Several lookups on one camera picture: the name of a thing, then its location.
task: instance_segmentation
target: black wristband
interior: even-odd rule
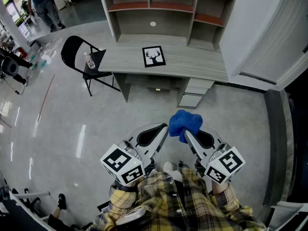
[[[136,192],[137,191],[137,186],[134,186],[134,187],[125,187],[123,185],[121,185],[121,183],[119,183],[117,180],[115,180],[115,184],[116,184],[116,187],[119,189],[119,190],[122,190],[122,191],[125,191],[125,192]]]

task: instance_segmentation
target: red shelf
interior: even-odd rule
[[[196,13],[194,16],[194,20],[224,27],[222,20],[217,17],[209,16],[206,14]]]
[[[145,8],[148,8],[148,2],[125,2],[125,3],[116,3],[112,5],[108,11],[133,10],[133,9],[145,9]]]
[[[166,10],[179,10],[179,11],[193,13],[193,6],[188,5],[188,4],[181,4],[181,3],[152,2],[151,8],[166,9]]]

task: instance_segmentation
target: gray pants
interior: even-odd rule
[[[35,10],[47,26],[51,26],[54,21],[56,24],[61,23],[57,8],[52,0],[44,0],[40,4],[34,5]]]

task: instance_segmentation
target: plaid shirt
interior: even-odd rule
[[[260,231],[265,228],[264,224],[256,221],[251,207],[239,205],[230,185],[224,192],[211,195],[206,190],[205,181],[182,162],[179,172],[183,178],[185,207],[173,178],[165,172],[158,172],[138,180],[137,192],[117,190],[112,185],[107,211],[97,216],[88,230]],[[143,217],[115,225],[121,215],[140,205],[148,210]]]

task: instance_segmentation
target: window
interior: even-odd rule
[[[6,6],[7,11],[10,13],[14,22],[16,22],[23,14],[21,3],[23,0],[2,0]]]

